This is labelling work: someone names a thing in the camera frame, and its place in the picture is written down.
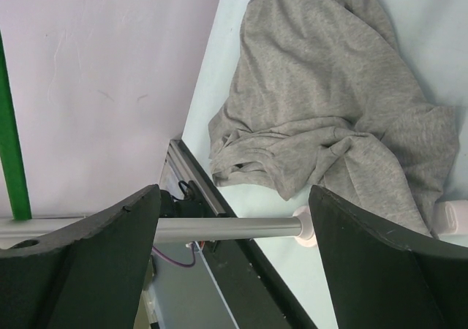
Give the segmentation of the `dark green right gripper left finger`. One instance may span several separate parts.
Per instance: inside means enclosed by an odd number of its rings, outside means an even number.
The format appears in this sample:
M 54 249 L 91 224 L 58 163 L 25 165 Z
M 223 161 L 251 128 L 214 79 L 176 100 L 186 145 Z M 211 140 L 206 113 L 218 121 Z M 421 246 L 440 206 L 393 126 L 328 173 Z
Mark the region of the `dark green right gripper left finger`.
M 150 185 L 1 250 L 1 327 L 132 328 L 160 205 Z

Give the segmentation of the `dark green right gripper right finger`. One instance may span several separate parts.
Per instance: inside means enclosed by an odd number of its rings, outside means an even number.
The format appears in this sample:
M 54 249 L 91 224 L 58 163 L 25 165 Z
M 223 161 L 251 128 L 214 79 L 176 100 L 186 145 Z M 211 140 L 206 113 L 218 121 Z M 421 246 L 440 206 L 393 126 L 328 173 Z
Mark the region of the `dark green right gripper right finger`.
M 467 248 L 409 230 L 321 186 L 312 224 L 340 328 L 466 328 Z

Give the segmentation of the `green plastic hanger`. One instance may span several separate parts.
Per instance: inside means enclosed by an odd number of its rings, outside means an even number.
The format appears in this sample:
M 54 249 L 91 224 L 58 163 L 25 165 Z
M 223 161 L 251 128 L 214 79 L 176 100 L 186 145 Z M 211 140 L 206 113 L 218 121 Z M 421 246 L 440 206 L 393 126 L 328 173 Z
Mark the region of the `green plastic hanger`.
M 1 166 L 13 218 L 20 221 L 30 220 L 31 205 L 3 41 L 1 41 Z

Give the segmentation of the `grey t shirt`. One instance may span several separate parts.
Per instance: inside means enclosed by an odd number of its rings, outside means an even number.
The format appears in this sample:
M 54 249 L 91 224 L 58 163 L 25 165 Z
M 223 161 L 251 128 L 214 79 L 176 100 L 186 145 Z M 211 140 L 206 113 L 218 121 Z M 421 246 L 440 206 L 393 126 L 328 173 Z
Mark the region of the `grey t shirt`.
M 455 110 L 426 100 L 377 0 L 250 0 L 208 131 L 217 186 L 319 185 L 426 236 L 458 151 Z

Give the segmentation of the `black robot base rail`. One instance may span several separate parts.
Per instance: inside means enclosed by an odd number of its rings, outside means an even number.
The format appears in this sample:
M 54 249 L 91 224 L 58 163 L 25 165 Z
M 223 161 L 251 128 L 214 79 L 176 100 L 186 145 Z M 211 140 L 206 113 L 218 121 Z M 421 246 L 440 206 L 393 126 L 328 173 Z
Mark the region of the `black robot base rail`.
M 163 195 L 163 215 L 173 218 L 234 217 L 226 200 L 182 140 L 171 140 L 167 163 L 180 179 L 179 200 Z M 240 328 L 314 328 L 310 316 L 252 239 L 206 241 L 201 251 Z

